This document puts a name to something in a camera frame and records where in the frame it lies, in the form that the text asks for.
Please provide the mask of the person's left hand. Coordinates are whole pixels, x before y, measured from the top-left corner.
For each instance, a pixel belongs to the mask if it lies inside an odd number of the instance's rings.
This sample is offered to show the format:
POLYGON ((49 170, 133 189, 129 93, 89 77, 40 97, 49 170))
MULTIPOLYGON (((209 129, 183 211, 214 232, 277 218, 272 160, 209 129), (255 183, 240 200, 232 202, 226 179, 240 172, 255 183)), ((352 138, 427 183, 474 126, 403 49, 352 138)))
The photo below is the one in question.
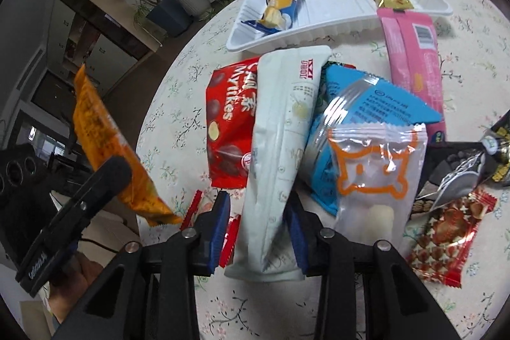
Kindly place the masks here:
POLYGON ((61 286, 50 286, 48 304, 56 321, 61 324, 89 286, 103 271, 103 267, 77 252, 68 269, 67 280, 61 286))

